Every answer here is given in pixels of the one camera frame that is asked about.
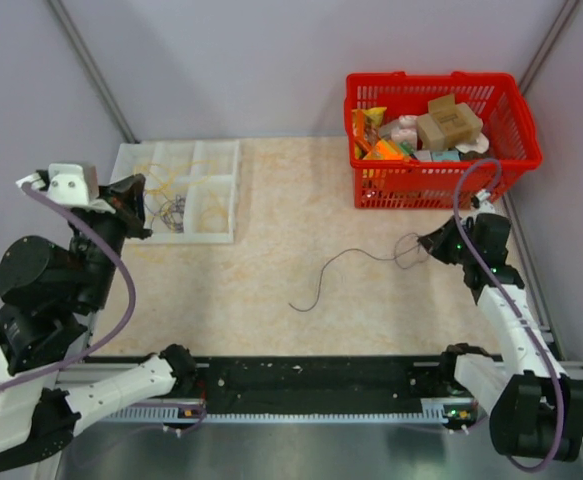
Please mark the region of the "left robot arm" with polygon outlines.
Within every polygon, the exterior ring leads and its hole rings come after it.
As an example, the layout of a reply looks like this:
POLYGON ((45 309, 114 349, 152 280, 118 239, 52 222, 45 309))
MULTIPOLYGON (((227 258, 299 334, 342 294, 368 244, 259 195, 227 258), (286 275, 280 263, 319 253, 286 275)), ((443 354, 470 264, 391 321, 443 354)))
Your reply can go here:
POLYGON ((107 416, 144 400, 183 397, 197 387, 196 363, 172 344, 116 376, 83 387, 54 385, 76 362, 70 348, 82 318, 103 309, 128 239, 146 239, 144 187, 135 174, 100 185, 72 165, 21 180, 30 198, 63 216, 68 247, 37 236, 14 242, 0 261, 0 473, 44 461, 107 416))

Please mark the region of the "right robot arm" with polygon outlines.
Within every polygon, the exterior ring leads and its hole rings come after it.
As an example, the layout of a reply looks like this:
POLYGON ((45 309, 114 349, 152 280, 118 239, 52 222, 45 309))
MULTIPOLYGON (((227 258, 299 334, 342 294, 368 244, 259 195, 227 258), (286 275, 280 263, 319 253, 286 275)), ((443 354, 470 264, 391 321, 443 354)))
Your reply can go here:
POLYGON ((310 421, 383 419, 419 422, 428 400, 449 399, 447 428, 489 425, 500 455, 572 462, 583 440, 583 380, 569 376, 544 341, 524 282, 507 262, 510 220, 484 196, 468 215, 454 213, 418 244, 458 265, 476 307, 494 327, 500 353, 466 343, 447 347, 430 365, 405 356, 213 357, 195 362, 170 349, 185 376, 149 398, 186 418, 310 421))

